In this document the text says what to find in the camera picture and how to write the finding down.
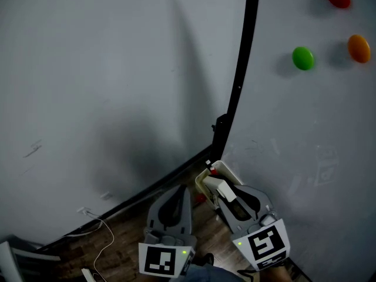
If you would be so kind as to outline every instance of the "white plastic chair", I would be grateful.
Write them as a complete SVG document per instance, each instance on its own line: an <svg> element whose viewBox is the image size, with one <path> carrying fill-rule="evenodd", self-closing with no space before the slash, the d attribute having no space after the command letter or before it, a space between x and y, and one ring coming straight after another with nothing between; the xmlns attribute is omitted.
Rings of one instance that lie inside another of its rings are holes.
<svg viewBox="0 0 376 282"><path fill-rule="evenodd" d="M17 256L34 260L60 261L60 257L58 256L36 254L14 249L5 241L0 244L0 271L6 282L25 282L24 275L41 275L39 271L21 269L17 261Z"/></svg>

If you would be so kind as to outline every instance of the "green ball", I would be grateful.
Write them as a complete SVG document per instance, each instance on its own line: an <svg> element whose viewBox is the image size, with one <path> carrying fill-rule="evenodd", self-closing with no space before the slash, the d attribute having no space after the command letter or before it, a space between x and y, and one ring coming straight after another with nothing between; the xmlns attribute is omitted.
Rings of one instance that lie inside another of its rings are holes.
<svg viewBox="0 0 376 282"><path fill-rule="evenodd" d="M309 70L313 67L312 52L306 47L296 47L293 52L293 62L301 70Z"/></svg>

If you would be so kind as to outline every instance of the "wooden floor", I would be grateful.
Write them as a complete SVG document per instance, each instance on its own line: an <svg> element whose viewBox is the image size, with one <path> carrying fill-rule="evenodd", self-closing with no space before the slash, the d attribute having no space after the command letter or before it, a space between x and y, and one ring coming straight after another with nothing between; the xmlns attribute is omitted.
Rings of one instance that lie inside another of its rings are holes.
<svg viewBox="0 0 376 282"><path fill-rule="evenodd" d="M169 189L176 184L188 185L192 198L197 195L194 186L195 177L204 170L202 158L194 165L183 171L154 196L122 210L112 218L106 220L115 235L115 242L101 254L96 262L96 267L108 282L133 281L138 275L138 243L143 242L143 229L149 207L160 196L163 189ZM236 273L249 267L247 260L230 241L230 230L216 220L215 212L206 203L194 203L193 206L193 234L197 237L197 256L206 253L214 254L214 265ZM84 281L81 269L93 270L93 262L102 248L112 241L108 229L103 226L90 235L66 239L45 253L61 257L61 262L56 263L51 269L53 279L59 281Z"/></svg>

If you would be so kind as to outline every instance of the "black and white square marker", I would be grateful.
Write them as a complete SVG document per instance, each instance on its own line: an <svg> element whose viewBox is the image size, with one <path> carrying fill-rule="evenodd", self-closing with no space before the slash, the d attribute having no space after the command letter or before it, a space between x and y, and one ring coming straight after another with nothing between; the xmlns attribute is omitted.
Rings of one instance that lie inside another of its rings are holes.
<svg viewBox="0 0 376 282"><path fill-rule="evenodd" d="M255 261L283 248L284 244L275 226L248 237Z"/></svg>
<svg viewBox="0 0 376 282"><path fill-rule="evenodd" d="M277 263L279 261L282 261L286 258L286 251L283 251L282 253L273 256L272 258L265 260L263 262L257 263L258 269L262 270L263 268L266 268L268 266L273 265L274 263Z"/></svg>
<svg viewBox="0 0 376 282"><path fill-rule="evenodd" d="M145 260L145 271L148 273L174 275L176 249L164 247L148 247Z"/></svg>

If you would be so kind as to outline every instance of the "baseboard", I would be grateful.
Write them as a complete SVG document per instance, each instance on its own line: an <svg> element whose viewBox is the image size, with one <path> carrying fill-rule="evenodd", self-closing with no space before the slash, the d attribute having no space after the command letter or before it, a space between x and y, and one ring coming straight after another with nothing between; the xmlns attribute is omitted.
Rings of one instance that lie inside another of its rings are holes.
<svg viewBox="0 0 376 282"><path fill-rule="evenodd" d="M210 145L209 147L205 148L203 151L201 151L200 153L198 153L197 155L195 155L193 158L189 159L187 162L185 162L184 164L182 164L181 166L179 166L177 169L175 169L174 171L172 171L171 173L169 173L167 176L165 176L162 179L156 181L150 187L146 188L144 191L141 191L139 194L133 196L129 200L126 200L125 202L117 205L115 208L107 211L106 213L104 213L103 215L101 215L99 218L102 219L102 220L107 219L108 217L110 217L110 216L114 215L115 213L119 212L120 210L122 210L122 209L130 206L131 204L134 204L134 203L138 202L139 200L143 199L145 196L151 194L156 189L158 189L162 185L166 184L168 181L174 179L182 171L184 171L184 169L187 169L190 165L192 165L193 163L195 163L197 160L199 160L200 158L202 158L204 155L208 155L210 153L211 149L212 149L212 146ZM72 232L70 232L70 233L68 233L66 235L69 235L69 234L80 234L83 231L87 230L88 228L92 227L96 223L98 223L97 220L92 220L92 221L84 224L82 227L80 227L80 228L78 228L78 229L76 229L76 230L74 230L74 231L72 231ZM54 246L54 245L56 245L56 244L58 244L60 242L63 242L63 241L65 241L64 236L62 238L58 239L57 241L54 241L52 243L47 244L46 246L43 246L43 247L37 249L35 252L41 252L41 251L48 250L52 246Z"/></svg>

